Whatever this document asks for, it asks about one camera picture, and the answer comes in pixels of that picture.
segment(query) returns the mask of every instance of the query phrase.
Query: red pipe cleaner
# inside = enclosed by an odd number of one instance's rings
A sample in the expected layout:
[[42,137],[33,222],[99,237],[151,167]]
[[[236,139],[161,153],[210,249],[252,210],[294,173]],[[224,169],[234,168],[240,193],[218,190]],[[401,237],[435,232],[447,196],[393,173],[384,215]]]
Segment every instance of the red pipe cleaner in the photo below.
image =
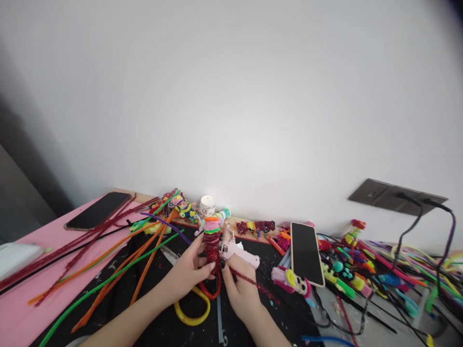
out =
[[[114,216],[112,219],[113,221],[116,220],[117,217],[122,213],[123,210],[127,208],[136,198],[136,193],[134,194],[134,197],[130,199]],[[68,274],[68,272],[76,265],[76,263],[83,257],[83,255],[90,249],[90,247],[93,246],[95,241],[110,227],[110,225],[107,225],[106,227],[101,228],[99,232],[96,233],[95,237],[89,242],[88,245],[86,245],[84,248],[82,248],[77,255],[72,258],[72,260],[66,265],[66,269],[64,270],[63,274],[53,283],[53,285],[46,291],[46,293],[42,296],[42,298],[34,305],[34,307],[40,306],[40,304],[47,298],[48,295],[53,291],[55,286]]]
[[144,207],[146,206],[149,206],[153,203],[155,203],[159,198],[156,197],[156,198],[153,198],[133,209],[130,209],[130,210],[127,210],[126,212],[124,212],[123,214],[120,214],[119,216],[117,217],[114,217],[112,219],[109,219],[108,221],[106,221],[105,223],[95,227],[94,229],[92,230],[89,230],[88,232],[86,232],[84,235],[78,237],[77,239],[69,242],[68,244],[64,245],[63,247],[57,249],[56,251],[50,253],[49,255],[45,256],[44,258],[42,259],[39,259],[31,264],[29,264],[27,267],[25,267],[24,269],[16,272],[15,274],[11,275],[10,277],[4,279],[3,281],[0,282],[0,288],[5,288],[13,283],[15,283],[16,281],[18,281],[19,279],[23,278],[24,276],[27,276],[28,274],[30,274],[31,272],[37,270],[38,268],[40,268],[41,266],[49,263],[50,261],[52,261],[53,259],[56,259],[57,257],[59,257],[60,255],[64,254],[65,252],[67,252],[68,250],[70,250],[71,248],[74,248],[75,246],[77,246],[79,243],[81,243],[82,241],[86,240],[87,238],[91,237],[92,235],[94,235],[96,232],[98,232],[99,230],[101,230],[102,228],[105,228],[107,226],[110,226],[112,225],[114,222],[116,222],[117,220],[119,219],[122,219],[124,217],[127,217],[128,215],[136,212],[136,211],[139,211],[141,209],[143,209]]

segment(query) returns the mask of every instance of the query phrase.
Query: sparkly red pipe cleaner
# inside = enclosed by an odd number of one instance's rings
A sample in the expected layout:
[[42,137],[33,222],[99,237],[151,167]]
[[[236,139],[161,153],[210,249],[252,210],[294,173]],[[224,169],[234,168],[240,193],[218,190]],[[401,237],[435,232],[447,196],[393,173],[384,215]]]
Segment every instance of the sparkly red pipe cleaner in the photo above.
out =
[[232,274],[235,274],[236,276],[241,277],[242,279],[248,281],[249,283],[255,285],[255,286],[257,287],[257,289],[259,289],[261,292],[265,293],[270,299],[272,299],[272,300],[276,303],[277,306],[280,305],[280,300],[278,300],[277,298],[275,298],[275,296],[274,296],[272,293],[270,293],[270,292],[268,291],[268,289],[265,288],[263,285],[258,284],[257,282],[253,281],[253,280],[250,279],[249,277],[240,274],[238,271],[236,271],[236,270],[234,270],[234,269],[232,269],[232,268],[230,268],[230,272],[231,272]]
[[16,281],[18,281],[19,279],[23,278],[24,276],[27,276],[28,274],[30,274],[31,272],[37,270],[38,268],[40,268],[41,266],[49,263],[50,261],[52,261],[53,259],[56,259],[57,257],[59,257],[60,255],[64,254],[65,252],[67,252],[68,250],[70,250],[71,248],[74,248],[75,246],[77,246],[79,243],[81,243],[82,241],[86,240],[87,238],[91,237],[92,235],[94,235],[96,232],[98,232],[99,230],[101,230],[101,228],[105,228],[107,226],[110,226],[112,225],[114,222],[116,222],[117,220],[119,219],[122,219],[124,217],[127,217],[128,215],[136,212],[136,211],[139,211],[141,210],[142,208],[146,207],[146,206],[149,206],[155,202],[157,202],[159,200],[158,197],[156,198],[153,198],[133,209],[130,209],[130,210],[127,210],[126,212],[118,215],[117,217],[114,217],[112,219],[109,219],[108,221],[106,221],[105,223],[103,223],[102,225],[92,229],[92,230],[89,230],[88,232],[86,232],[84,235],[78,237],[77,239],[71,241],[70,243],[64,245],[63,247],[57,249],[56,251],[50,253],[49,255],[45,256],[44,258],[42,259],[39,259],[31,264],[29,264],[27,267],[25,267],[24,269],[16,272],[14,275],[11,275],[10,277],[4,279],[3,281],[0,282],[0,288],[4,288],[4,287],[7,287],[13,283],[15,283]]
[[206,234],[204,233],[204,250],[206,252],[207,262],[216,263],[216,267],[212,270],[212,274],[217,276],[217,291],[212,295],[204,286],[203,282],[199,283],[199,286],[203,293],[207,296],[209,300],[215,300],[218,295],[220,294],[222,278],[220,277],[220,254],[218,252],[218,242],[220,240],[220,232],[215,232],[214,234]]
[[[112,219],[113,221],[116,220],[117,217],[122,213],[123,210],[127,208],[136,198],[136,193],[134,194],[134,197],[131,198],[114,216]],[[47,298],[48,295],[53,291],[55,286],[68,274],[68,272],[76,265],[76,263],[83,257],[83,255],[90,249],[90,247],[93,246],[95,241],[110,227],[110,225],[107,225],[106,227],[101,228],[100,231],[96,232],[95,237],[89,242],[88,245],[86,245],[84,248],[82,248],[77,255],[72,258],[72,260],[67,263],[66,269],[64,270],[63,274],[53,283],[53,285],[46,291],[46,293],[42,296],[42,298],[34,305],[34,307],[40,306],[40,304]]]

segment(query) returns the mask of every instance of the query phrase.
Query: phone screen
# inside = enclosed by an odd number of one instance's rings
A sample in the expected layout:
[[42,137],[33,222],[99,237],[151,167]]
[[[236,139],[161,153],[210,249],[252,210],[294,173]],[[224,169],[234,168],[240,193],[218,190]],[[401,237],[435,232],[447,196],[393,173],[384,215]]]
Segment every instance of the phone screen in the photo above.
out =
[[291,256],[291,269],[297,276],[319,286],[325,286],[314,228],[291,223]]
[[71,219],[64,227],[74,230],[89,230],[106,221],[131,197],[128,193],[110,192]]

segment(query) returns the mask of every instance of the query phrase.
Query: power socket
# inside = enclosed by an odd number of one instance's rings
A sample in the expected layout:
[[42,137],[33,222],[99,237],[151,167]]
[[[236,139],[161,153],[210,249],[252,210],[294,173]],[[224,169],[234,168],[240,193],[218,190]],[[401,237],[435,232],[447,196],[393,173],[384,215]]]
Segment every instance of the power socket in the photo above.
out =
[[[420,208],[410,201],[399,198],[397,194],[404,193],[409,197],[421,202],[430,198],[439,203],[448,199],[442,196],[420,192],[417,190],[395,186],[389,183],[377,181],[371,178],[365,182],[349,197],[349,200],[363,203],[365,205],[376,206],[391,211],[418,216]],[[434,208],[432,205],[423,204],[423,214],[428,213]]]

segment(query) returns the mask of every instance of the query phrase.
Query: white wall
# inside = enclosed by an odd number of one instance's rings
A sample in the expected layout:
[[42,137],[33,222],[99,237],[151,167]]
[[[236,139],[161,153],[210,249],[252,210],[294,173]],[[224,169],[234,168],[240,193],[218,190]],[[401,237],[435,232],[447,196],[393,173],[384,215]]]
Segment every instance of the white wall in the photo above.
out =
[[[3,0],[0,94],[75,206],[179,187],[392,241],[413,217],[348,201],[367,177],[463,221],[461,35],[432,3]],[[449,227],[406,241],[442,253]]]

